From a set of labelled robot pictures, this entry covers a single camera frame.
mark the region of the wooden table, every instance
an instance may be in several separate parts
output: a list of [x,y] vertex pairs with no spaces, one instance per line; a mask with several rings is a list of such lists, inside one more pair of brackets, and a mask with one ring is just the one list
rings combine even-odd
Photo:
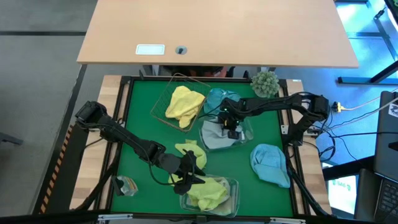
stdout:
[[[107,107],[108,114],[113,114],[116,97],[118,95],[120,79],[121,76],[116,75],[107,75],[104,77],[101,91],[98,97],[98,102]],[[287,80],[287,88],[290,95],[303,90],[300,80]],[[121,105],[119,117],[122,116],[123,109],[124,105]],[[295,113],[293,111],[292,114],[295,121],[298,121],[300,119],[299,113]],[[284,123],[287,123],[287,112],[283,111],[282,116],[284,118]],[[98,134],[98,132],[90,133],[87,143],[97,140],[99,138]],[[304,141],[315,144],[315,140],[310,137],[305,137]],[[100,176],[101,166],[103,163],[105,147],[106,141],[101,141],[86,149],[80,166],[78,180],[76,182],[70,208],[76,208],[77,206],[79,206],[84,198],[93,190],[94,186],[97,184]],[[322,208],[328,213],[331,213],[317,150],[311,145],[304,144],[303,146],[299,147],[299,151],[307,188],[309,189],[309,191],[311,191],[312,195],[322,206]],[[103,197],[100,203],[100,208],[104,208],[106,201],[105,196],[107,195],[107,192],[108,186],[106,186],[103,190]],[[302,198],[297,186],[295,188],[295,193],[298,212],[303,213]]]
[[332,0],[99,0],[78,63],[358,67]]

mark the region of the light blue cloth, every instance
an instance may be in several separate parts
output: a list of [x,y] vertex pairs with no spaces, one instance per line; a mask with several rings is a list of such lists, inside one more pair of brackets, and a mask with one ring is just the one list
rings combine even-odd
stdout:
[[209,113],[211,111],[212,114],[218,114],[219,112],[221,112],[219,108],[215,109],[214,111],[212,110],[219,106],[224,98],[229,98],[233,101],[238,102],[241,99],[241,96],[233,91],[222,90],[220,88],[211,89],[209,95],[206,98],[206,102],[203,105],[205,113]]
[[261,180],[275,183],[279,187],[290,187],[285,155],[277,146],[259,144],[250,154],[250,163]]

